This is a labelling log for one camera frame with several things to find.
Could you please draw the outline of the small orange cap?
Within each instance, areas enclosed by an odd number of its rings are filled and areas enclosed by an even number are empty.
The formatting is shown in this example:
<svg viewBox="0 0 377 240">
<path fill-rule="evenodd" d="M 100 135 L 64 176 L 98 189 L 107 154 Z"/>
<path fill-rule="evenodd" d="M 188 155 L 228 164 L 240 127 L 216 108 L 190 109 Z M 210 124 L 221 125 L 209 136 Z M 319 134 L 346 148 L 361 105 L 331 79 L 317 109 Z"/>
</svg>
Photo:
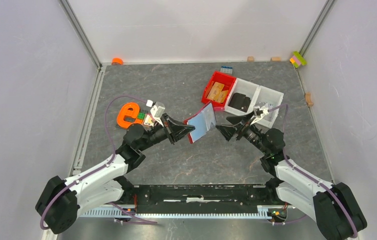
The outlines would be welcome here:
<svg viewBox="0 0 377 240">
<path fill-rule="evenodd" d="M 123 64 L 124 64 L 124 61 L 119 57 L 115 57 L 111 60 L 111 65 L 123 65 Z"/>
</svg>

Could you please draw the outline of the red plastic bin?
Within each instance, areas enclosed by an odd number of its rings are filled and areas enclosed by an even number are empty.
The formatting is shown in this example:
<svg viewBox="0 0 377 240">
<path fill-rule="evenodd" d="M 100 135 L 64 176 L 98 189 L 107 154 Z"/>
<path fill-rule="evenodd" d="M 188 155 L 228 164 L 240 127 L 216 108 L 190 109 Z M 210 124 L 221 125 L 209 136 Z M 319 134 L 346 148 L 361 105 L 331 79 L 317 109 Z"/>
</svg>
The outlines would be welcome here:
<svg viewBox="0 0 377 240">
<path fill-rule="evenodd" d="M 203 91 L 201 102 L 212 103 L 214 108 L 224 108 L 236 79 L 229 74 L 215 71 Z"/>
</svg>

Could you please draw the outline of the white divided plastic bin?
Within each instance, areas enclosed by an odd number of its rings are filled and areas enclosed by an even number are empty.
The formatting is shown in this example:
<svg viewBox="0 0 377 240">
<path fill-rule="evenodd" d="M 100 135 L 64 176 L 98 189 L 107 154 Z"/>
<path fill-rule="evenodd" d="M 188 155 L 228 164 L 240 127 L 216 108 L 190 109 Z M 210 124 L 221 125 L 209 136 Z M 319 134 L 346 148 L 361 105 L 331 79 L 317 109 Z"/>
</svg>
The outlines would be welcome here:
<svg viewBox="0 0 377 240">
<path fill-rule="evenodd" d="M 251 98 L 251 103 L 247 112 L 243 112 L 228 106 L 228 103 L 230 102 L 233 93 L 244 94 L 247 97 Z M 235 85 L 229 94 L 229 99 L 225 104 L 224 110 L 227 113 L 236 116 L 242 116 L 252 112 L 254 106 L 260 102 L 268 103 L 269 109 L 277 107 L 282 103 L 283 97 L 284 93 L 282 92 L 262 85 L 258 85 L 256 83 L 249 82 L 247 80 L 243 80 L 241 78 L 237 78 L 235 81 Z"/>
</svg>

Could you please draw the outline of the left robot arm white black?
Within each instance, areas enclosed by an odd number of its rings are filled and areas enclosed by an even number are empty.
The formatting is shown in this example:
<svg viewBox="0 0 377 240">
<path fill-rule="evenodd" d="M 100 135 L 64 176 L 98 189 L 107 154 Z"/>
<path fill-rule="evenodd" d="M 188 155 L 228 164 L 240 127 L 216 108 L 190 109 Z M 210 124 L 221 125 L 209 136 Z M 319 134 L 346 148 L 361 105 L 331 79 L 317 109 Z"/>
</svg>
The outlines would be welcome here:
<svg viewBox="0 0 377 240">
<path fill-rule="evenodd" d="M 129 203 L 134 191 L 126 186 L 124 175 L 145 160 L 143 151 L 164 140 L 175 144 L 196 129 L 167 113 L 160 120 L 149 130 L 138 123 L 129 126 L 121 146 L 94 167 L 65 179 L 57 175 L 49 179 L 35 205 L 40 228 L 60 234 L 93 208 L 116 201 Z"/>
</svg>

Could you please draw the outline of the colourful toy brick stack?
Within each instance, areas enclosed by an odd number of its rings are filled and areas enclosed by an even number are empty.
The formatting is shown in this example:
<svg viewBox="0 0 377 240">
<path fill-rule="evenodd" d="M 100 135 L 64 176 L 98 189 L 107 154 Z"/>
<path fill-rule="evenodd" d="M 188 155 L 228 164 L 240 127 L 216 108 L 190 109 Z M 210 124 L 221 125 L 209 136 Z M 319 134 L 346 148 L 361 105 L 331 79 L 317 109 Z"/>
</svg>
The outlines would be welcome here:
<svg viewBox="0 0 377 240">
<path fill-rule="evenodd" d="M 292 56 L 289 59 L 290 63 L 298 69 L 301 66 L 307 65 L 307 61 L 304 59 L 304 57 L 298 52 L 298 51 L 293 51 Z"/>
</svg>

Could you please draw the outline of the wooden piece right edge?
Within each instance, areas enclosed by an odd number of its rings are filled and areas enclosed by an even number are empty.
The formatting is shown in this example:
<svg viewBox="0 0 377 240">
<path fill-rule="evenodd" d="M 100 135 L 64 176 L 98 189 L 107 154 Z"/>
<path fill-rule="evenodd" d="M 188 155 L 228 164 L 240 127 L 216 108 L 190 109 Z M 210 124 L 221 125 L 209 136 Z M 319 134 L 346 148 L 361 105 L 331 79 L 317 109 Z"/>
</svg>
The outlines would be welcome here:
<svg viewBox="0 0 377 240">
<path fill-rule="evenodd" d="M 305 102 L 306 102 L 306 105 L 311 108 L 313 105 L 314 105 L 314 102 L 312 100 L 312 94 L 310 92 L 306 92 L 304 94 L 304 99 L 305 99 Z"/>
</svg>

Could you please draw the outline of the black cards in white bin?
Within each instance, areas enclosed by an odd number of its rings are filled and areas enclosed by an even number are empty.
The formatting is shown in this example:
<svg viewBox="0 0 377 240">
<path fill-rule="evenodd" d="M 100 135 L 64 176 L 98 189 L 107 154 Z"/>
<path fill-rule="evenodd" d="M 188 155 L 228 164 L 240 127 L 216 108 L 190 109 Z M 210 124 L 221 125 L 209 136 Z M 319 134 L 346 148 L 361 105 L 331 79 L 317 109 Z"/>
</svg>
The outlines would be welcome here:
<svg viewBox="0 0 377 240">
<path fill-rule="evenodd" d="M 251 98 L 242 93 L 233 93 L 228 106 L 244 113 L 248 112 L 248 108 L 251 104 Z"/>
</svg>

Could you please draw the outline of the red leather card holder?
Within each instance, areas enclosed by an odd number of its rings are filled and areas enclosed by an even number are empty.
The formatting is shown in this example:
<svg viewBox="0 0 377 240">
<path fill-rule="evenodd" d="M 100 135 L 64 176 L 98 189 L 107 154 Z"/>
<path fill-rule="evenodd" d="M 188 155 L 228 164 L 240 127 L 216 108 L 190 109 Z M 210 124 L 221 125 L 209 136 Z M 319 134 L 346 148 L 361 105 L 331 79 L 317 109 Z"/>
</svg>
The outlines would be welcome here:
<svg viewBox="0 0 377 240">
<path fill-rule="evenodd" d="M 206 103 L 196 114 L 185 119 L 183 123 L 195 127 L 195 129 L 187 135 L 190 144 L 194 144 L 217 125 L 216 111 L 213 102 L 209 101 Z"/>
</svg>

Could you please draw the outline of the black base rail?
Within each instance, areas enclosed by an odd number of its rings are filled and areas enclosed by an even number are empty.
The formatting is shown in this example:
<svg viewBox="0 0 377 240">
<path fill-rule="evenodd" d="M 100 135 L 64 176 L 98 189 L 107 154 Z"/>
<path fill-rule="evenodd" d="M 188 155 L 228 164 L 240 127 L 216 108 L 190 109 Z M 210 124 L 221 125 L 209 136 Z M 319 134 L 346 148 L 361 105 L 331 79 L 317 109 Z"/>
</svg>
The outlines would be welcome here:
<svg viewBox="0 0 377 240">
<path fill-rule="evenodd" d="M 157 203 L 163 200 L 220 200 L 258 205 L 284 205 L 273 188 L 264 184 L 140 184 L 124 189 L 121 201 Z"/>
</svg>

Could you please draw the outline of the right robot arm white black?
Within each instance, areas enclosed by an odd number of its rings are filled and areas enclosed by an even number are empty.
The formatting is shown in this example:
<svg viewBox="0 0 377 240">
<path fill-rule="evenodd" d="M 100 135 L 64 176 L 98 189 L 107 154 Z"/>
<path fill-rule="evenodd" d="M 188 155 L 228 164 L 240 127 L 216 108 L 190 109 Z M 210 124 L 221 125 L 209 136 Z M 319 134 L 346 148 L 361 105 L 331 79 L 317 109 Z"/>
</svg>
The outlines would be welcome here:
<svg viewBox="0 0 377 240">
<path fill-rule="evenodd" d="M 255 113 L 229 116 L 229 124 L 216 129 L 227 141 L 246 139 L 260 152 L 263 169 L 273 176 L 267 182 L 265 198 L 271 204 L 288 203 L 317 225 L 327 240 L 356 238 L 368 222 L 350 187 L 323 180 L 295 163 L 285 152 L 284 132 L 270 128 L 266 132 L 254 124 Z"/>
</svg>

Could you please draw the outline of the green toy brick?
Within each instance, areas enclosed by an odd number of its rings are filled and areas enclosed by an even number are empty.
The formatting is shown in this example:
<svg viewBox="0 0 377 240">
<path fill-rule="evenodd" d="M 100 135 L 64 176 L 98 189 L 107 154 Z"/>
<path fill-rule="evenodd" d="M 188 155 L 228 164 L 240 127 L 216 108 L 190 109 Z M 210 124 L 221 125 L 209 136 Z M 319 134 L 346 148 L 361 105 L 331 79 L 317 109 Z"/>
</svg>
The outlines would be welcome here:
<svg viewBox="0 0 377 240">
<path fill-rule="evenodd" d="M 143 120 L 145 118 L 146 114 L 143 113 L 143 112 L 139 112 L 138 115 L 137 115 L 137 118 L 140 119 L 140 120 Z"/>
</svg>

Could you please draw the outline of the blue white small block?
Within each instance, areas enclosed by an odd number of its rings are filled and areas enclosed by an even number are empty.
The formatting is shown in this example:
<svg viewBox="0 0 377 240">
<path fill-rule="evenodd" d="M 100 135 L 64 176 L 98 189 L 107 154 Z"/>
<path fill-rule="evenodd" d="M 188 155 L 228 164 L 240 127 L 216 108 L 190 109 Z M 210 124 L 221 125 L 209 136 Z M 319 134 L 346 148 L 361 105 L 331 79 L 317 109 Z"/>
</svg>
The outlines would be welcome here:
<svg viewBox="0 0 377 240">
<path fill-rule="evenodd" d="M 221 66 L 220 72 L 227 74 L 227 75 L 232 75 L 233 74 L 233 68 L 230 66 Z"/>
</svg>

